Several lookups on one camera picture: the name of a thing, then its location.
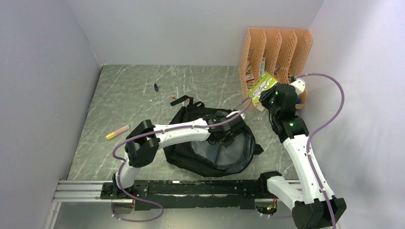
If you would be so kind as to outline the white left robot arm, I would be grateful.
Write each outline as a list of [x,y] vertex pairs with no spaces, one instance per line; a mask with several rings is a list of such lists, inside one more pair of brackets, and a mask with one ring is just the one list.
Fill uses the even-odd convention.
[[122,161],[115,174],[113,192],[119,198],[130,196],[135,177],[142,167],[153,162],[158,150],[189,142],[211,141],[226,145],[239,134],[244,124],[242,111],[172,125],[153,125],[150,120],[145,120],[136,128],[140,133],[113,148],[113,158]]

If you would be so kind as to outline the pink yellow highlighter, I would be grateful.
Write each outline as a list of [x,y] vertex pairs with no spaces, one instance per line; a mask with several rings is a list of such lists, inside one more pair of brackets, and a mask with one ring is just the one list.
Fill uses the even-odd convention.
[[111,139],[117,137],[118,135],[121,135],[122,133],[128,131],[129,129],[130,129],[130,125],[123,126],[120,129],[106,135],[106,139],[111,140]]

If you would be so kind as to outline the white red staples box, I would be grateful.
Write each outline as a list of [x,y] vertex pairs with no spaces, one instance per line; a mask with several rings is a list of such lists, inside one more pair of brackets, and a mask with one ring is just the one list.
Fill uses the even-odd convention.
[[255,77],[251,73],[248,73],[245,75],[245,81],[246,83],[254,83]]

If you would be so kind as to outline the tall white green box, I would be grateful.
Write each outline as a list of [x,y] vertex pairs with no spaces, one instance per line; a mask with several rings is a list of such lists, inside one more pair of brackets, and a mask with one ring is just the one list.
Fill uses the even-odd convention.
[[265,66],[266,66],[266,58],[262,57],[261,65],[260,65],[260,77],[264,74],[265,71]]

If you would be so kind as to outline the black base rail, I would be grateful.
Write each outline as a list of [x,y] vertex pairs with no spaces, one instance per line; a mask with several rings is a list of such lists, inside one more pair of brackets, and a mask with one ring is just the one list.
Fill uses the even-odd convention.
[[116,184],[102,185],[100,199],[114,203],[132,203],[135,211],[168,208],[239,208],[274,214],[279,200],[265,190],[260,180],[136,180],[126,188],[126,195]]

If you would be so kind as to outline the black student backpack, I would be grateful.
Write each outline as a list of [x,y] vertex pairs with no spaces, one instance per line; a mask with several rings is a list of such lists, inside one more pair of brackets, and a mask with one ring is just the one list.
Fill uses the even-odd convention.
[[[171,106],[184,100],[175,100]],[[227,114],[235,110],[209,108],[201,101],[189,101],[173,117],[170,124],[190,122],[205,115],[223,111]],[[189,142],[169,146],[163,149],[167,162],[179,168],[189,170],[203,177],[224,177],[241,173],[253,159],[253,156],[263,153],[261,145],[256,143],[254,134],[247,124],[244,131],[228,147],[220,143],[215,145],[209,142]]]

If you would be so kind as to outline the orange plastic desk organizer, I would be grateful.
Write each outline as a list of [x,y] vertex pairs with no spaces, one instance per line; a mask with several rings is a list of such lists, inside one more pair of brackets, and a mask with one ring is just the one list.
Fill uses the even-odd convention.
[[[265,72],[280,83],[291,83],[291,77],[302,74],[313,38],[308,30],[249,28],[245,36],[239,62],[242,95],[260,78],[262,57],[266,58]],[[246,83],[245,75],[251,73],[254,83]]]

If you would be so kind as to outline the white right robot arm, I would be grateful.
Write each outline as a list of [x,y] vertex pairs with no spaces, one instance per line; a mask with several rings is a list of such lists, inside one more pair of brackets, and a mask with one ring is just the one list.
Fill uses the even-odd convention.
[[258,192],[268,198],[274,194],[290,210],[298,229],[336,228],[345,212],[344,198],[337,198],[317,163],[304,120],[296,113],[298,95],[294,86],[275,84],[261,93],[259,101],[269,112],[272,130],[287,150],[301,190],[288,183],[277,171],[263,175]]

